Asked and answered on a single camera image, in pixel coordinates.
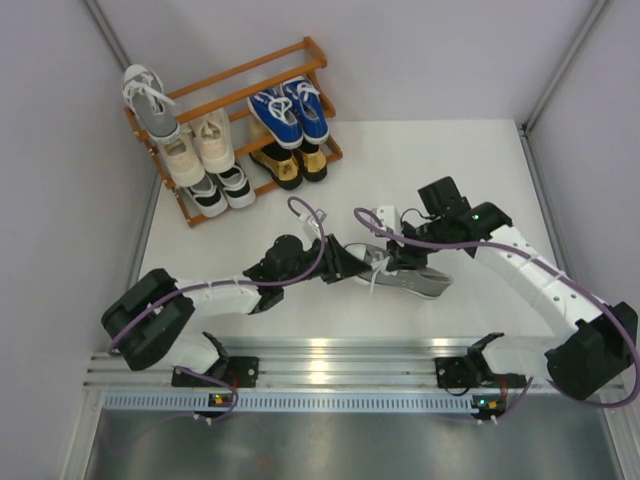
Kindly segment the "gold loafer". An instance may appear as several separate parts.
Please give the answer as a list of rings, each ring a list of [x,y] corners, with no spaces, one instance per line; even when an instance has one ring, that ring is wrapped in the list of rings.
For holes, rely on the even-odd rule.
[[[249,153],[251,160],[267,171],[272,180],[284,190],[294,190],[302,183],[303,174],[291,150],[276,141],[261,146]]]
[[[307,181],[317,183],[325,179],[327,159],[319,145],[303,141],[294,154]]]

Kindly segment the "grey canvas sneaker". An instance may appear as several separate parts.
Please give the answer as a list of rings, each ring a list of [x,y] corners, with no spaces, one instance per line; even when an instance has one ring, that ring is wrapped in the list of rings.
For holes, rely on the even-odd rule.
[[[130,65],[122,77],[122,96],[154,142],[168,144],[178,139],[181,126],[171,111],[175,102],[166,95],[153,70],[141,64]]]
[[[453,284],[450,275],[430,267],[392,271],[390,254],[375,245],[351,243],[346,246],[346,250],[371,267],[369,271],[353,278],[354,281],[367,285],[370,291],[376,286],[389,287],[430,300],[440,297]]]

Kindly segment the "black white sneaker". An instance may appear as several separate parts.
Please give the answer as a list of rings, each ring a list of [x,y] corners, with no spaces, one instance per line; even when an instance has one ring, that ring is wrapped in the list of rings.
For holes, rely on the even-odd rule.
[[[228,208],[224,194],[208,174],[198,183],[183,187],[182,190],[189,196],[200,213],[207,218],[214,218]]]
[[[229,170],[216,174],[215,177],[231,208],[243,209],[255,202],[256,194],[238,162],[235,162]]]

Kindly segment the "blue canvas sneaker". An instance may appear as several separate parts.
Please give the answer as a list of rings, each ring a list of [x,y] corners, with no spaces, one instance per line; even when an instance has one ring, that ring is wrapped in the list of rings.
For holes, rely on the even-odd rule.
[[[304,139],[313,145],[328,140],[329,126],[321,104],[321,94],[304,76],[289,79],[281,84],[281,91],[292,102],[293,110],[301,123]]]
[[[293,112],[292,101],[276,87],[249,96],[247,103],[254,117],[282,148],[293,150],[302,144],[303,131]]]

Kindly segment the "beige sneaker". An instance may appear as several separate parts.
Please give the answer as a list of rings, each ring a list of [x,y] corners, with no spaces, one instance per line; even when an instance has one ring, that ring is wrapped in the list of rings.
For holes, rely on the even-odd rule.
[[[205,170],[220,174],[235,162],[230,122],[224,109],[217,109],[191,122],[196,149]]]
[[[193,132],[181,125],[179,135],[169,143],[161,143],[158,150],[164,166],[178,187],[191,187],[205,176],[205,169],[193,144]]]

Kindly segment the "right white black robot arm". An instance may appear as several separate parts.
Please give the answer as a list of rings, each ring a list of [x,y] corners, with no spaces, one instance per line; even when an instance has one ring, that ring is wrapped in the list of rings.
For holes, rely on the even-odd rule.
[[[422,267],[431,254],[465,252],[494,272],[547,325],[546,337],[492,332],[464,357],[470,379],[487,386],[502,375],[549,381],[584,402],[627,369],[638,369],[638,315],[625,302],[608,305],[547,261],[491,202],[472,206],[450,177],[420,189],[427,211],[420,225],[393,206],[378,207],[372,224],[387,238],[391,269]]]

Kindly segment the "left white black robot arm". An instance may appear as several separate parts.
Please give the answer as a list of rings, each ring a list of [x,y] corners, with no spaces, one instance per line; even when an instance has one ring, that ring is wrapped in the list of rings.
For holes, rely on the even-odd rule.
[[[263,313],[283,300],[289,285],[314,278],[332,284],[370,269],[334,235],[315,239],[309,249],[298,237],[282,235],[234,279],[184,283],[153,269],[103,313],[101,324],[111,339],[110,354],[120,354],[130,370],[168,366],[175,386],[215,386],[226,380],[231,358],[213,334],[194,333],[189,324]]]

